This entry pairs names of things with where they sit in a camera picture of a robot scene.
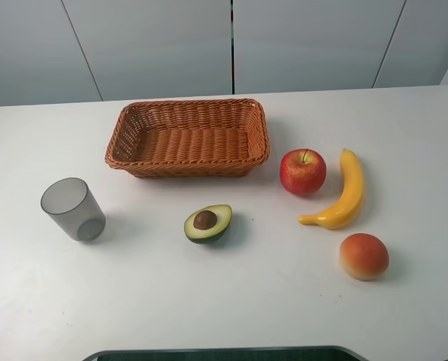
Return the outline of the halved avocado with pit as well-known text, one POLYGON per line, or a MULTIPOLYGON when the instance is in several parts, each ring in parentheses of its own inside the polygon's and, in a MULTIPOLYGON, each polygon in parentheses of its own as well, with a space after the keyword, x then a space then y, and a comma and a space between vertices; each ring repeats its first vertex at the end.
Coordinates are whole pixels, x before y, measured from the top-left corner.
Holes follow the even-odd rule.
POLYGON ((183 225, 184 234, 195 244, 210 244, 219 240, 232 221, 230 205, 210 205, 191 214, 183 225))

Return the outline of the brown wicker basket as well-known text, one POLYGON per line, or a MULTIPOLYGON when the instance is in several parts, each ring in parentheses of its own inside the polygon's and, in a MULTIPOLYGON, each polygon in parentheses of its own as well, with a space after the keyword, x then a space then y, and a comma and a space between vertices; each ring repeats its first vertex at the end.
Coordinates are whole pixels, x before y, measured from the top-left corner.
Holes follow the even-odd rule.
POLYGON ((138 177, 241 177, 270 153, 254 99, 133 102, 118 117, 105 154, 138 177))

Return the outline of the red apple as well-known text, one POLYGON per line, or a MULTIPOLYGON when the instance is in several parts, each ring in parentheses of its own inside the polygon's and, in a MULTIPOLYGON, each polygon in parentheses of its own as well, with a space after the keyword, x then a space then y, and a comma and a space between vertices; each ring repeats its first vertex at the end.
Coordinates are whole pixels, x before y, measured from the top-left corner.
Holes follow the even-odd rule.
POLYGON ((289 151, 280 163, 280 182, 289 193, 305 197, 317 192, 325 182, 325 160, 315 150, 289 151))

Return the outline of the yellow banana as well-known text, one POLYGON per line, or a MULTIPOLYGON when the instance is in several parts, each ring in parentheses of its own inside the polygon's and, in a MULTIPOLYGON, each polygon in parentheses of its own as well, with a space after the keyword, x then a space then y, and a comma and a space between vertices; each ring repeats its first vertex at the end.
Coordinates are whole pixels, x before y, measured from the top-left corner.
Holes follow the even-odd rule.
POLYGON ((302 225, 316 225, 325 229, 339 229, 353 222, 365 202, 365 176, 357 155, 343 149, 340 155, 343 191, 336 203, 317 214, 301 215, 302 225))

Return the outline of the grey translucent plastic cup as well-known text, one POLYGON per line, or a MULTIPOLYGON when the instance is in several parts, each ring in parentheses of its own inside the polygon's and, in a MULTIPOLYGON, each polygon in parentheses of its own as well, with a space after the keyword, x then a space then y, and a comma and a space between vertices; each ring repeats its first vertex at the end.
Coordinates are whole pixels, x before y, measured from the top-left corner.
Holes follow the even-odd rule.
POLYGON ((41 197, 42 210, 74 241, 97 239, 106 218, 87 183, 78 177, 58 180, 41 197))

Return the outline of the orange red peach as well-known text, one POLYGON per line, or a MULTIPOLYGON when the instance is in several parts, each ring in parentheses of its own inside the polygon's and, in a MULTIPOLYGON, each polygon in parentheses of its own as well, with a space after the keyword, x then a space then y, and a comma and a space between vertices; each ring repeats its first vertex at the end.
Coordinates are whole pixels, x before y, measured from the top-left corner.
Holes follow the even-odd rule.
POLYGON ((389 267, 389 252, 377 237, 356 233, 343 240, 339 249, 343 270, 359 281, 370 281, 384 274, 389 267))

